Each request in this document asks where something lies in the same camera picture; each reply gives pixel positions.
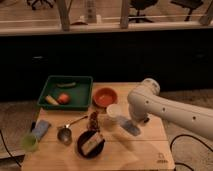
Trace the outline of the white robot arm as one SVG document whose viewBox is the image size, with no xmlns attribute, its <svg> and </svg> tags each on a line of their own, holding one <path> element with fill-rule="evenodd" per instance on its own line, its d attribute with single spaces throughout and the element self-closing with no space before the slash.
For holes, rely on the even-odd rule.
<svg viewBox="0 0 213 171">
<path fill-rule="evenodd" d="M 142 121 L 150 113 L 213 141 L 213 109 L 162 98 L 159 93 L 160 85 L 152 78 L 133 88 L 127 96 L 132 119 Z"/>
</svg>

